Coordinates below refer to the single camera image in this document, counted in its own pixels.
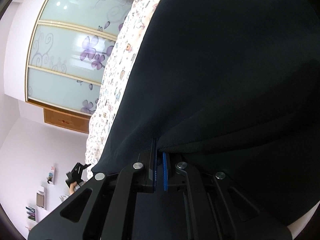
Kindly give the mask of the left hand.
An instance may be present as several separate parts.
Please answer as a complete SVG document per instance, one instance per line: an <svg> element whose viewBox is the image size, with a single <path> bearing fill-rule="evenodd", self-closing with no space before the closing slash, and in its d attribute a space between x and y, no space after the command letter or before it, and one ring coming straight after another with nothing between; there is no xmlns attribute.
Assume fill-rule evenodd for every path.
<svg viewBox="0 0 320 240"><path fill-rule="evenodd" d="M69 194L72 195L75 193L75 191L77 191L78 189L80 189L80 187L82 187L84 185L84 181L77 183L76 181L71 183L69 186Z"/></svg>

